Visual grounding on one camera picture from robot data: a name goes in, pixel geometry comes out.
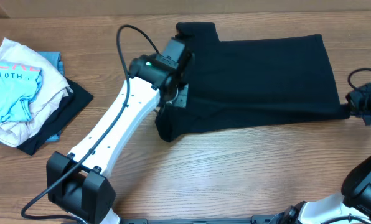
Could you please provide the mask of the black t-shirt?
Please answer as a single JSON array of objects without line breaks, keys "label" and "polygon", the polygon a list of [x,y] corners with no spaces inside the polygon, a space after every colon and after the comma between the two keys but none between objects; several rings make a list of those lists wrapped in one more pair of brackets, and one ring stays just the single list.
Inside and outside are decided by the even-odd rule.
[{"label": "black t-shirt", "polygon": [[228,128],[347,119],[322,36],[221,41],[212,22],[180,22],[195,53],[186,106],[165,106],[162,140]]}]

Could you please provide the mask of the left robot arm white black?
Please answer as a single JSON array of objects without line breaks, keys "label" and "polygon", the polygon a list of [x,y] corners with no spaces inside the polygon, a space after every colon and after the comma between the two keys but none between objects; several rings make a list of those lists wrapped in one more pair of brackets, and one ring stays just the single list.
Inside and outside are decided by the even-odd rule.
[{"label": "left robot arm white black", "polygon": [[109,177],[126,143],[156,107],[181,100],[181,79],[194,63],[192,53],[142,55],[127,68],[119,95],[96,126],[66,155],[47,161],[48,200],[74,223],[119,223]]}]

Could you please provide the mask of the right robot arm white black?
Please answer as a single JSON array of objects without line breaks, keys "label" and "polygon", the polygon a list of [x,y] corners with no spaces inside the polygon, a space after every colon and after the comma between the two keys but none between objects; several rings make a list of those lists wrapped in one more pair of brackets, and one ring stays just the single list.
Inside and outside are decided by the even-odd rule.
[{"label": "right robot arm white black", "polygon": [[290,206],[270,222],[371,223],[371,156],[348,174],[339,193]]}]

